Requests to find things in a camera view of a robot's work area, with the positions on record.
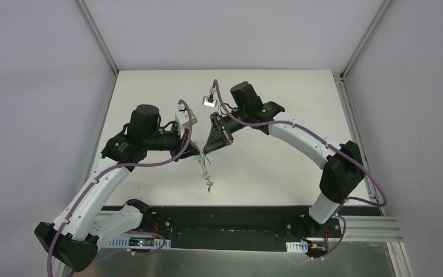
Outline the keyring with black key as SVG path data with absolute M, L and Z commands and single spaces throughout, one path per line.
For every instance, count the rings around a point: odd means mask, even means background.
M 210 194 L 214 183 L 211 180 L 211 175 L 210 175 L 208 168 L 207 168 L 208 159 L 205 156 L 205 154 L 203 154 L 203 152 L 200 152 L 198 155 L 195 156 L 195 160 L 201 166 L 202 178 L 206 182 L 207 192 Z

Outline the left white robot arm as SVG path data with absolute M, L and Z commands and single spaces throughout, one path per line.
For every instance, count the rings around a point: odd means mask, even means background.
M 47 275 L 61 262 L 71 272 L 81 272 L 98 251 L 123 233 L 136 230 L 154 236 L 152 207 L 140 200 L 128 200 L 116 213 L 96 221 L 112 193 L 138 167 L 150 167 L 144 159 L 151 151 L 167 151 L 167 163 L 199 154 L 192 144 L 196 117 L 184 100 L 177 104 L 171 129 L 162 126 L 160 111 L 151 104 L 138 105 L 130 121 L 110 138 L 96 168 L 70 204 L 50 223 L 40 222 L 35 235 L 47 252 Z

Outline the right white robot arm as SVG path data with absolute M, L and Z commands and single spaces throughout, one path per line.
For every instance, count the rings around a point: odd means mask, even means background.
M 204 154 L 217 151 L 234 142 L 233 134 L 245 127 L 280 139 L 312 160 L 321 170 L 320 194 L 305 215 L 305 231 L 314 237 L 326 231 L 327 221 L 357 185 L 364 179 L 360 149 L 352 141 L 340 144 L 304 127 L 284 107 L 262 102 L 253 86 L 244 81 L 233 86 L 230 94 L 236 107 L 226 115 L 210 116 L 211 131 Z

